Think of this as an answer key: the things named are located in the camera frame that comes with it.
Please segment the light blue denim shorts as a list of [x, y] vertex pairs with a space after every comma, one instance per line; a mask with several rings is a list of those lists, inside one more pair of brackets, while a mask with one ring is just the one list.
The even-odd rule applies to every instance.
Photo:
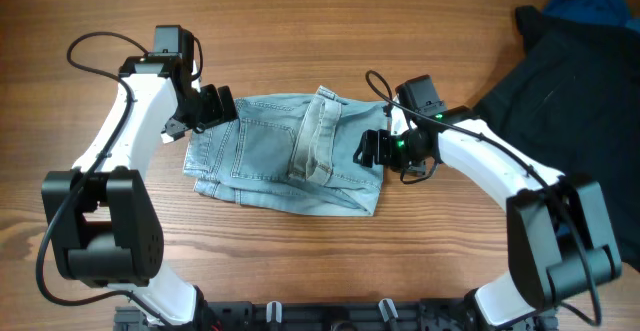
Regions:
[[384, 129], [383, 103], [313, 94], [238, 98], [238, 117], [192, 135], [183, 172], [195, 192], [309, 216], [368, 217], [383, 183], [380, 165], [353, 156], [367, 130]]

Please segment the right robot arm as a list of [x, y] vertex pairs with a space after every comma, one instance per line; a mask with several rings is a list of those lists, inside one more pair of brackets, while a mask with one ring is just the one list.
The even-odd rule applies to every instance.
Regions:
[[427, 158], [471, 179], [504, 210], [508, 269], [461, 300], [421, 302], [423, 324], [459, 330], [554, 330], [564, 308], [592, 327], [603, 321], [597, 288], [622, 262], [598, 182], [567, 176], [497, 136], [467, 107], [426, 114], [429, 76], [374, 92], [401, 134], [363, 133], [354, 153], [364, 167], [405, 173]]

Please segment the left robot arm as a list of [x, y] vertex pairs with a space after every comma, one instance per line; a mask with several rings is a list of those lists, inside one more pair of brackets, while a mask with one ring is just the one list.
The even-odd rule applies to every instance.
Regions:
[[78, 307], [122, 296], [151, 328], [221, 329], [202, 291], [164, 262], [161, 223], [144, 184], [160, 144], [237, 119], [230, 89], [201, 85], [202, 68], [199, 39], [161, 25], [152, 49], [103, 74], [118, 84], [107, 118], [73, 166], [49, 172], [41, 188], [48, 226], [35, 279], [49, 302]]

